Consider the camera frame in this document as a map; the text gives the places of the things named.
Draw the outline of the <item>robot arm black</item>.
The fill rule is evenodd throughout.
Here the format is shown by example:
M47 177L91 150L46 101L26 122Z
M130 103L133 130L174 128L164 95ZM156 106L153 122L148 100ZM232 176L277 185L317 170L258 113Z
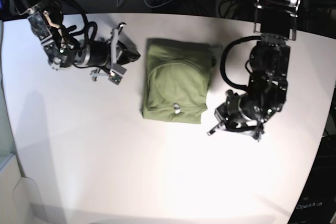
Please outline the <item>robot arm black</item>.
M228 44L219 65L220 74L231 89L226 101L216 108L217 125L207 134L217 131L248 133L259 141L264 125L286 103L287 73L290 59L289 40L296 40L297 18L301 0L256 0L253 36L243 37ZM255 40L245 63L249 73L248 85L232 82L226 73L226 61L230 51L242 43Z
M98 25L89 21L86 12L75 0L13 0L20 15L26 15L33 34L48 57L54 70L75 67L91 69L93 81L106 76L119 84L126 73L126 64L139 60L140 54L120 40L124 22L112 28L107 39L97 39ZM66 27L59 2L69 4L79 11L83 28Z

